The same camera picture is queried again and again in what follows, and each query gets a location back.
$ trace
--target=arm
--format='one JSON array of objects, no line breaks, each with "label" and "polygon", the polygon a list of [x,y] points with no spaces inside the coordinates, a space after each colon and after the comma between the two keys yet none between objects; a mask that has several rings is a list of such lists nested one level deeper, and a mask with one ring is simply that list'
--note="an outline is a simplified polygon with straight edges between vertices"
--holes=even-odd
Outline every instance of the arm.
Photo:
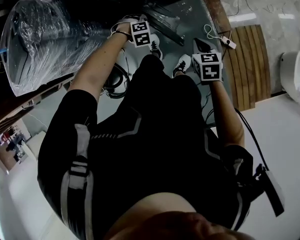
[{"label": "arm", "polygon": [[244,128],[222,82],[210,84],[216,131],[222,144],[245,147]]},{"label": "arm", "polygon": [[[122,23],[117,30],[130,33],[130,24]],[[128,38],[115,33],[99,49],[90,55],[76,74],[69,91],[83,90],[92,94],[99,101],[101,90],[108,79]]]}]

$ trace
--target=hand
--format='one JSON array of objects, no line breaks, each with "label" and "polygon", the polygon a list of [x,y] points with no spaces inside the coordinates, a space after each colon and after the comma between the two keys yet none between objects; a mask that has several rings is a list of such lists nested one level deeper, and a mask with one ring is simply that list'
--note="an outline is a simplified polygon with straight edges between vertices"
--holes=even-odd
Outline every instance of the hand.
[{"label": "hand", "polygon": [[122,31],[128,34],[131,34],[131,27],[130,27],[130,23],[121,23],[118,25],[118,27],[116,28],[116,30],[118,31]]}]

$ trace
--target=toilet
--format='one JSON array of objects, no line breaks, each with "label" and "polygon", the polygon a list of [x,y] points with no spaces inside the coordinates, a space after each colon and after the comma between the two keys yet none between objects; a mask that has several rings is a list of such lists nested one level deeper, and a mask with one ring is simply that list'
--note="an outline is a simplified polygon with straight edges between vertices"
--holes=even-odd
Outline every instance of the toilet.
[{"label": "toilet", "polygon": [[300,51],[286,52],[280,60],[281,85],[300,104]]}]

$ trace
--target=white sneaker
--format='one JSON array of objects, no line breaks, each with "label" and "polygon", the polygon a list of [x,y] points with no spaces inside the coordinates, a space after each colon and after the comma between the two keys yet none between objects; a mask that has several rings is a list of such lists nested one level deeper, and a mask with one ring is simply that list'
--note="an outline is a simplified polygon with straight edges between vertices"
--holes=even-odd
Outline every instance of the white sneaker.
[{"label": "white sneaker", "polygon": [[152,54],[157,54],[159,59],[162,61],[164,55],[162,51],[160,50],[159,44],[160,44],[160,39],[156,34],[151,34],[150,35],[150,51]]},{"label": "white sneaker", "polygon": [[191,66],[191,57],[187,54],[182,55],[182,57],[179,59],[178,64],[175,66],[172,78],[175,77],[176,73],[178,71],[181,71],[182,73],[185,73],[188,68]]}]

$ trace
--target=plastic wrap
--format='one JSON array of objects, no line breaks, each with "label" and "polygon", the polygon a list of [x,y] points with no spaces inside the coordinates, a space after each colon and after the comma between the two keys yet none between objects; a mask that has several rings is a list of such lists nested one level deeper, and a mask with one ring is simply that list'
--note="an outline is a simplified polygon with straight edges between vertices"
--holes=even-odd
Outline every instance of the plastic wrap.
[{"label": "plastic wrap", "polygon": [[16,96],[80,69],[104,42],[108,30],[82,22],[72,0],[20,0],[11,10],[1,37],[1,54]]}]

